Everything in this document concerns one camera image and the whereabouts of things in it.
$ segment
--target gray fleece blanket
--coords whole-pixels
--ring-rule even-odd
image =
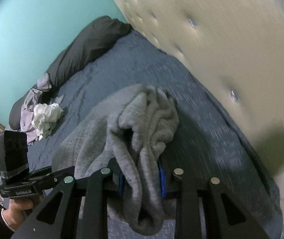
[[[108,199],[108,215],[142,235],[153,235],[175,204],[162,201],[157,160],[179,125],[174,100],[154,86],[121,89],[97,104],[56,151],[52,169],[75,166],[90,176],[116,158],[126,178],[123,199]],[[125,136],[131,130],[132,136]]]

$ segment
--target human hand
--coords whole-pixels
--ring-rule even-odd
[[[22,213],[24,210],[32,209],[42,200],[33,201],[31,199],[10,199],[8,209],[3,211],[3,217],[7,224],[14,230],[17,230],[22,225],[25,218]]]

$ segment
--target bed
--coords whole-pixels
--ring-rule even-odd
[[[271,239],[284,238],[284,0],[114,1],[134,30],[55,94],[66,115],[29,147],[31,169],[50,165],[114,91],[159,86],[181,121],[166,155],[197,177],[220,177]],[[146,238],[118,221],[108,227],[109,238]],[[167,220],[150,238],[173,231]]]

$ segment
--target bedsheet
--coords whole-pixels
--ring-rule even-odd
[[[222,106],[173,56],[156,49],[136,31],[72,76],[58,91],[65,117],[53,134],[29,147],[31,170],[51,165],[58,146],[93,106],[113,92],[142,83],[166,89],[176,100],[180,126],[165,154],[172,167],[196,177],[219,177],[239,197],[271,239],[280,238],[279,190],[256,153]],[[174,238],[174,221],[145,237],[118,221],[108,221],[109,238]]]

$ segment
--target cream upholstered headboard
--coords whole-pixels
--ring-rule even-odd
[[[221,102],[282,193],[284,0],[114,1]]]

